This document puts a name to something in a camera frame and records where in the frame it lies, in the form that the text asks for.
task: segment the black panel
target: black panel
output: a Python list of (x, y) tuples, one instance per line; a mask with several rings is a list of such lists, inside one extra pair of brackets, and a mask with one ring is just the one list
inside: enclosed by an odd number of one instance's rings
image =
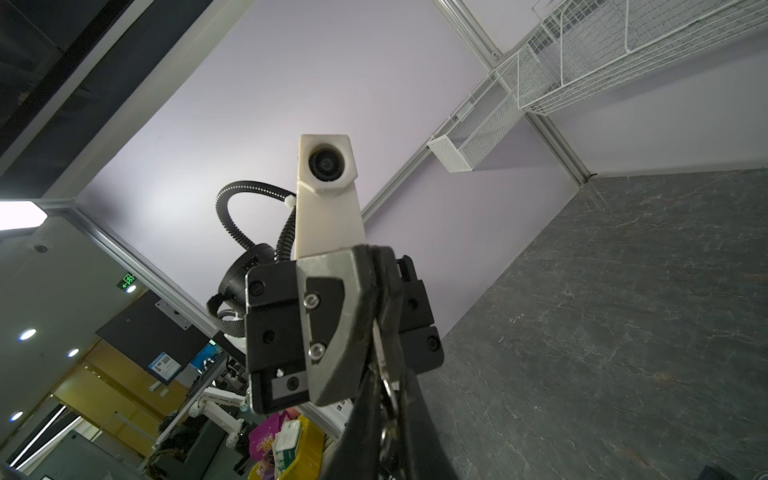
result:
[[(96, 333), (168, 385), (203, 349), (208, 337), (195, 326), (182, 329), (154, 305), (158, 300), (160, 297), (154, 292), (146, 292)], [(181, 364), (179, 371), (168, 380), (149, 368), (163, 352)]]
[(310, 312), (312, 342), (329, 345), (341, 319), (344, 305), (344, 282), (340, 278), (314, 277), (306, 279), (307, 293), (315, 293), (320, 304)]
[[(90, 74), (0, 176), (0, 198), (37, 198), (58, 179), (117, 109), (149, 75), (178, 39), (208, 7), (210, 0), (155, 0), (98, 62)], [(68, 77), (77, 58), (98, 40), (107, 13), (125, 3), (110, 0), (41, 84), (0, 131), (3, 151)]]

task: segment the yellow wall panel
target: yellow wall panel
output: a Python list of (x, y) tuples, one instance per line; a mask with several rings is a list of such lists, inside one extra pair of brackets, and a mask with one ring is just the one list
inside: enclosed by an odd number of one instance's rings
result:
[[(169, 415), (178, 409), (186, 398), (187, 388), (175, 381), (169, 386), (160, 385), (154, 392), (150, 391), (149, 387), (157, 380), (103, 340), (96, 344), (85, 360), (119, 383), (130, 393), (129, 395), (136, 396), (139, 402), (145, 403), (162, 416)], [(165, 389), (168, 389), (168, 393), (161, 396)]]
[[(53, 394), (137, 452), (151, 453), (160, 420), (102, 381), (92, 369), (78, 366)], [(127, 426), (116, 413), (143, 433)]]

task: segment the black flexible hose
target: black flexible hose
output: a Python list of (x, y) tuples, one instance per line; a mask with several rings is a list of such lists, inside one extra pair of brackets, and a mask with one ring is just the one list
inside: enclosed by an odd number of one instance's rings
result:
[[(252, 194), (261, 194), (267, 197), (272, 197), (280, 201), (285, 201), (286, 197), (296, 196), (295, 193), (288, 190), (284, 190), (274, 185), (265, 184), (263, 182), (256, 182), (252, 180), (241, 180), (233, 182), (221, 189), (216, 196), (216, 214), (219, 216), (221, 224), (229, 232), (232, 238), (240, 244), (240, 246), (246, 250), (254, 248), (256, 244), (252, 242), (245, 233), (237, 228), (237, 225), (232, 221), (230, 211), (227, 205), (230, 198), (233, 195), (243, 192), (249, 192)], [(288, 251), (288, 260), (290, 260), (290, 250), (293, 247), (293, 240), (296, 236), (296, 208), (293, 208), (283, 232), (280, 234), (280, 238), (277, 240), (277, 250), (275, 250), (275, 261), (286, 261), (285, 251)]]
[(290, 251), (293, 249), (293, 241), (296, 239), (296, 207), (294, 207), (288, 220), (286, 220), (283, 231), (277, 239), (275, 246), (275, 263), (290, 262)]

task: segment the screw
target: screw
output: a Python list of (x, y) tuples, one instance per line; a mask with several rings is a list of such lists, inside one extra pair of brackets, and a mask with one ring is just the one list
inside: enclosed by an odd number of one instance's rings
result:
[(293, 390), (295, 390), (295, 389), (298, 389), (299, 388), (299, 379), (296, 378), (295, 376), (292, 376), (286, 382), (286, 387), (288, 387), (288, 390), (290, 390), (291, 392)]
[(254, 280), (248, 284), (248, 293), (253, 296), (259, 296), (264, 293), (264, 282), (261, 280)]
[(434, 335), (427, 337), (427, 348), (430, 352), (437, 352), (440, 350), (440, 339)]
[(316, 293), (308, 293), (304, 297), (304, 306), (308, 310), (314, 310), (320, 305), (320, 297)]
[(313, 343), (310, 347), (310, 358), (314, 361), (322, 359), (326, 353), (326, 346), (322, 343)]
[(264, 332), (264, 334), (261, 336), (261, 340), (266, 343), (267, 345), (271, 344), (275, 341), (275, 332), (272, 330), (267, 330)]

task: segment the circular black housing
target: circular black housing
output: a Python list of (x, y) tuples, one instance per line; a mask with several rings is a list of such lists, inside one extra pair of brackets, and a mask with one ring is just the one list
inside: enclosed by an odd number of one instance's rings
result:
[[(227, 273), (224, 274), (224, 278), (221, 279), (219, 293), (240, 315), (240, 318), (245, 318), (246, 273), (256, 265), (274, 263), (274, 257), (275, 250), (266, 243), (260, 243), (246, 253), (240, 255), (240, 258), (235, 260), (235, 263), (233, 263), (230, 269), (227, 270)], [(252, 282), (252, 285), (250, 285), (251, 293), (264, 293), (264, 284), (262, 283), (261, 286), (259, 286), (255, 283), (256, 281)]]
[(310, 170), (318, 180), (331, 182), (344, 173), (344, 159), (332, 148), (321, 148), (310, 155)]

